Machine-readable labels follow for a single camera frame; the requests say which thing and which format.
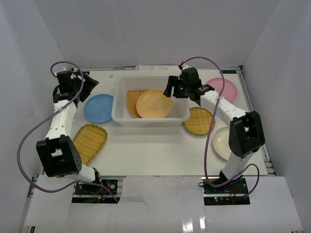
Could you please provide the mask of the blue plastic plate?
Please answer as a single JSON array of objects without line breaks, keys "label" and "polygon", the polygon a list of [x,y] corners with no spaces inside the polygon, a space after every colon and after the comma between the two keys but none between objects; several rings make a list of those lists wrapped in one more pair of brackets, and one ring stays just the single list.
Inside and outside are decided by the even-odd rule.
[{"label": "blue plastic plate", "polygon": [[112,119],[114,98],[109,94],[98,94],[91,97],[85,104],[84,114],[92,123],[105,123]]}]

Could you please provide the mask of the yellow plastic plate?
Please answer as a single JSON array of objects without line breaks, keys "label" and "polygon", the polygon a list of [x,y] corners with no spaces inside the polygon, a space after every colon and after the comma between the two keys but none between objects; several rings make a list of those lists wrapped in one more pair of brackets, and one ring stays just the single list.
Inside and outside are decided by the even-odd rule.
[{"label": "yellow plastic plate", "polygon": [[136,103],[136,110],[141,118],[165,118],[172,108],[172,99],[158,89],[144,92]]}]

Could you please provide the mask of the round green-rimmed woven tray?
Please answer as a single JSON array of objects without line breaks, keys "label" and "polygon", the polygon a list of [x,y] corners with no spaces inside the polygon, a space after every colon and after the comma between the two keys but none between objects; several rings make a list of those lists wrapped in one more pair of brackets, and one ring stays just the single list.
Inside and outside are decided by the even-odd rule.
[{"label": "round green-rimmed woven tray", "polygon": [[205,136],[209,132],[213,114],[202,107],[190,108],[190,117],[182,125],[191,134],[196,136]]}]

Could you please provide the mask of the triangular orange woven tray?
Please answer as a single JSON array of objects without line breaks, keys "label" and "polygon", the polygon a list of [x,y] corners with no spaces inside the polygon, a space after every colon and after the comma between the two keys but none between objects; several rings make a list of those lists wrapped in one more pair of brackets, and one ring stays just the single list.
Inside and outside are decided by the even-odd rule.
[{"label": "triangular orange woven tray", "polygon": [[134,118],[140,118],[140,115],[137,112],[136,103],[139,97],[148,91],[147,89],[136,89],[136,90],[127,90],[126,91],[126,101],[127,101],[127,108],[130,114]]}]

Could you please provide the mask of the pink plastic plate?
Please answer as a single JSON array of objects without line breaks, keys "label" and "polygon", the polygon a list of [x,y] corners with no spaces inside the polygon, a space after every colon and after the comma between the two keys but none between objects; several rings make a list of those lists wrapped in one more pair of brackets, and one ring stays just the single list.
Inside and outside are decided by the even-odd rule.
[{"label": "pink plastic plate", "polygon": [[[218,94],[223,87],[223,80],[222,78],[213,78],[206,82],[206,84],[212,86]],[[222,92],[222,97],[224,97],[230,103],[233,103],[238,96],[237,87],[234,85],[233,82],[225,79],[225,88]]]}]

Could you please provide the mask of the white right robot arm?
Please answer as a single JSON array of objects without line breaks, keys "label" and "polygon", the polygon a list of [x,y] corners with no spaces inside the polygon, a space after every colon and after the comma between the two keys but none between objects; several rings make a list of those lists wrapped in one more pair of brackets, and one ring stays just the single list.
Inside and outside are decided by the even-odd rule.
[{"label": "white right robot arm", "polygon": [[214,188],[224,193],[232,193],[245,170],[250,167],[249,160],[264,144],[265,137],[259,113],[240,109],[222,97],[214,87],[203,85],[196,68],[185,68],[179,76],[169,76],[164,96],[190,99],[199,106],[213,110],[229,127],[229,159],[220,171],[219,178],[213,182],[206,180]]}]

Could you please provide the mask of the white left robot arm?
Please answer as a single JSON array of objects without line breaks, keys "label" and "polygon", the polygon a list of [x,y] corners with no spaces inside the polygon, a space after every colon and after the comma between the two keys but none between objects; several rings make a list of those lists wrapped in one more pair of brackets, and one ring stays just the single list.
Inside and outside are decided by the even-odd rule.
[{"label": "white left robot arm", "polygon": [[50,129],[44,140],[38,141],[36,150],[48,177],[69,177],[86,182],[86,188],[93,194],[102,190],[103,182],[95,168],[83,164],[80,153],[71,139],[73,118],[79,102],[90,95],[98,81],[89,73],[60,71],[56,74],[59,85],[53,91],[53,107]]}]

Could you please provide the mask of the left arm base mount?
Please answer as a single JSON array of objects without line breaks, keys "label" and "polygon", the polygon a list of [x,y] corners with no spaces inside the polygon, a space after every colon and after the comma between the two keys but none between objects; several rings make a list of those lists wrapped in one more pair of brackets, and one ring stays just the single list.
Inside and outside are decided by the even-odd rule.
[{"label": "left arm base mount", "polygon": [[120,201],[119,180],[103,179],[101,186],[76,184],[72,203],[79,204],[117,204]]}]

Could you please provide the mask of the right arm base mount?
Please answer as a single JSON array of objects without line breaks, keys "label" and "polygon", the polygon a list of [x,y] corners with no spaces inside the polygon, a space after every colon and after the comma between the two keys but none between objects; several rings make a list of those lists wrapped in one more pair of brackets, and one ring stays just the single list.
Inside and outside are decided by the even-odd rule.
[{"label": "right arm base mount", "polygon": [[205,179],[202,179],[199,187],[203,189],[205,206],[250,205],[250,198],[245,197],[248,193],[245,178],[217,188],[211,187]]}]

